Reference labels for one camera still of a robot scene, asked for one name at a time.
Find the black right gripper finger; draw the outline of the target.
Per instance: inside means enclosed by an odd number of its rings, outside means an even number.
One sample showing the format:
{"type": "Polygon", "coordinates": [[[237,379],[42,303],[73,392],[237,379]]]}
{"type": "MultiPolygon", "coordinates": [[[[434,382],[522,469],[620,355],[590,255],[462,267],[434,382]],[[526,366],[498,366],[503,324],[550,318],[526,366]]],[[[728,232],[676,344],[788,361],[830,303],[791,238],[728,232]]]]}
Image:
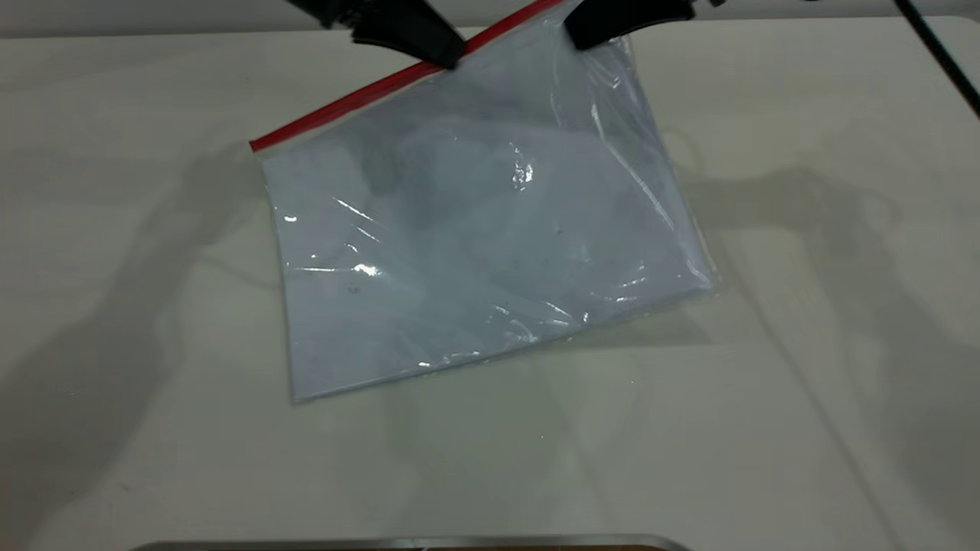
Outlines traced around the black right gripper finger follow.
{"type": "Polygon", "coordinates": [[[693,1],[648,1],[646,25],[666,24],[666,22],[690,21],[695,18],[693,1]]]}
{"type": "Polygon", "coordinates": [[[652,19],[648,1],[581,1],[564,19],[568,37],[579,51],[647,27],[652,19]]]}

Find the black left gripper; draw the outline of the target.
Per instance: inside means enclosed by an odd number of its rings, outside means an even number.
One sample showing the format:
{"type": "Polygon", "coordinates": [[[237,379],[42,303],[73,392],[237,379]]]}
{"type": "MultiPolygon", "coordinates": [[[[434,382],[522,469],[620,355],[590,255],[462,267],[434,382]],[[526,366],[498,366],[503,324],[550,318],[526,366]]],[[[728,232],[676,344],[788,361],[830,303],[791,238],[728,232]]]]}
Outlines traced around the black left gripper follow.
{"type": "Polygon", "coordinates": [[[355,43],[406,54],[444,69],[455,69],[466,40],[427,1],[287,1],[324,28],[353,28],[355,43]]]}

